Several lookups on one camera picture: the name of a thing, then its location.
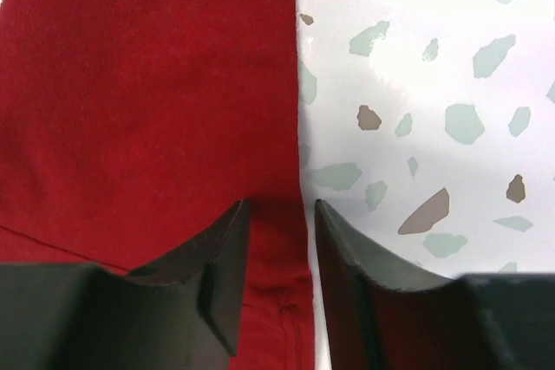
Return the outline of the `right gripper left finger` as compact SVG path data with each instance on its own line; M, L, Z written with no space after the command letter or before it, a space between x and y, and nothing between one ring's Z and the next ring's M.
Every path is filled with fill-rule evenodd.
M238 350L250 235L240 200L165 255L1 267L4 369L226 369Z

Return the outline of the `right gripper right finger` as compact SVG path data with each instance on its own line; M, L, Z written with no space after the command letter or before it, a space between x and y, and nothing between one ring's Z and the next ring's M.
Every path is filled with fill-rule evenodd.
M333 368L553 368L552 274L439 276L321 199L315 232Z

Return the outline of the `red t shirt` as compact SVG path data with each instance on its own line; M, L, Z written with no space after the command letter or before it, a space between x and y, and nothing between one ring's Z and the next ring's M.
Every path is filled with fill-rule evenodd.
M234 369L315 366L295 0L3 0L1 258L126 272L241 198Z

